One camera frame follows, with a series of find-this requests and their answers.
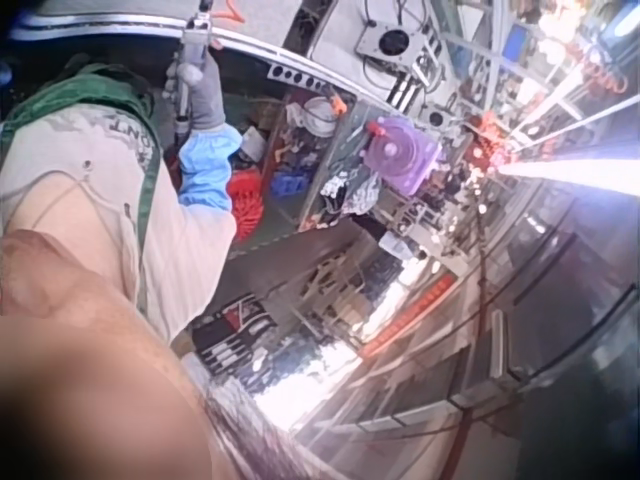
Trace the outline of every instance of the gray glove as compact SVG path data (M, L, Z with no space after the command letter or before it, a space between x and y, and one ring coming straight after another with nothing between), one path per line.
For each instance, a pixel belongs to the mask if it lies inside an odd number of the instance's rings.
M225 122L220 86L220 70L213 57L207 53L202 69L192 63L172 65L167 71L165 91L173 91L176 75L191 91L191 112L193 130L215 130Z

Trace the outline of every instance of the green strap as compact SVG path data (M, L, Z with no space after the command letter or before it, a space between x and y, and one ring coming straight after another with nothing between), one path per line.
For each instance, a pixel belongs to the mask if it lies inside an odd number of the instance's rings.
M149 131L155 148L151 162L145 172L140 199L138 202L137 237L140 251L140 289L138 290L138 309L146 316L146 279L144 275L142 254L147 236L151 206L155 193L158 174L160 172L161 156L160 142L155 127L151 123L150 116L153 108L152 102L147 97L140 95L140 78L127 72L123 67L92 64L80 69L71 78L66 78L53 85L46 86L25 102L14 108L7 117L0 136L0 169L4 164L7 152L16 132L30 123L47 115L71 107L78 103L105 105L126 111L134 115Z

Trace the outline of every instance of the hand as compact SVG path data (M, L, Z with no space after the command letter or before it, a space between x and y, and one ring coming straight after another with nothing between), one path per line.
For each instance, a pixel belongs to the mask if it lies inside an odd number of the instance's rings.
M220 70L213 57L207 53L202 69L189 62L177 66L173 63L167 71L165 94L173 94L177 78L190 88L193 130L216 130L221 127L225 122L222 87Z

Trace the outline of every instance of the blue sleeve cuff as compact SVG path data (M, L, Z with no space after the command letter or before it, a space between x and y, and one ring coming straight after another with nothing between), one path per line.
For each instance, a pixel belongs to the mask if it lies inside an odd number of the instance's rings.
M220 130L193 132L180 149L182 187L178 200L182 205L205 205L231 211L227 184L231 179L229 157L242 144L238 131L224 125Z

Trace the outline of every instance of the red cable bundle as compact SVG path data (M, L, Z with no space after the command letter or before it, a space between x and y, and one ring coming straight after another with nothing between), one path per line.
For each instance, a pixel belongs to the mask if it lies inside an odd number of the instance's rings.
M244 240L253 233L264 212L260 194L262 177L256 169L239 170L233 173L227 193L233 202L233 216L238 224L234 241Z

